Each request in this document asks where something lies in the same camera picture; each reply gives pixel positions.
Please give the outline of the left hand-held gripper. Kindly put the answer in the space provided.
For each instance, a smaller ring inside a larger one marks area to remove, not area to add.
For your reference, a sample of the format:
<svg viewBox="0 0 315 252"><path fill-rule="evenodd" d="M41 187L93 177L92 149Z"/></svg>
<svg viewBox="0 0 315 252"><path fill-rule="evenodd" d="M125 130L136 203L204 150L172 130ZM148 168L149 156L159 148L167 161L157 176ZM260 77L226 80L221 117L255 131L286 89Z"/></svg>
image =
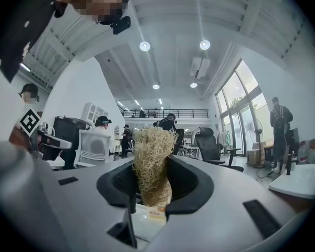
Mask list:
<svg viewBox="0 0 315 252"><path fill-rule="evenodd" d="M19 121L20 129L26 134L29 142L29 151L34 158L53 160L52 148L70 149L72 143L48 133L48 125L43 125L41 117L30 108L26 110Z"/></svg>

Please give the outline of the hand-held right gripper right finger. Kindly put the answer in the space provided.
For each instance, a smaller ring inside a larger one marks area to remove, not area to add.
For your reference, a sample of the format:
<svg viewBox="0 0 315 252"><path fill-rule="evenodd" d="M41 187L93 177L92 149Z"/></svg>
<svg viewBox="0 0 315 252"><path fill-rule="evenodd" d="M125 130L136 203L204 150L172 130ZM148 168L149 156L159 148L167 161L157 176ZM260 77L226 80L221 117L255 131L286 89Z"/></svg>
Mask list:
<svg viewBox="0 0 315 252"><path fill-rule="evenodd" d="M295 232L293 209L237 170L171 156L173 199L148 251L276 251Z"/></svg>

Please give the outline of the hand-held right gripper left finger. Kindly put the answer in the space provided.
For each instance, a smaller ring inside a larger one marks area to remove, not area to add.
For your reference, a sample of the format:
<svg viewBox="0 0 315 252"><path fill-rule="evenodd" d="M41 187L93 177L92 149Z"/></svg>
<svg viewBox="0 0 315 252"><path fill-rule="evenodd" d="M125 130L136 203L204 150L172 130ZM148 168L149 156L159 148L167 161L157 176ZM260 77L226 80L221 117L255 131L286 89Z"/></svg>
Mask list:
<svg viewBox="0 0 315 252"><path fill-rule="evenodd" d="M123 220L125 209L107 203L97 180L123 162L54 172L48 162L35 161L37 176L66 237L69 251L135 251L107 231Z"/></svg>

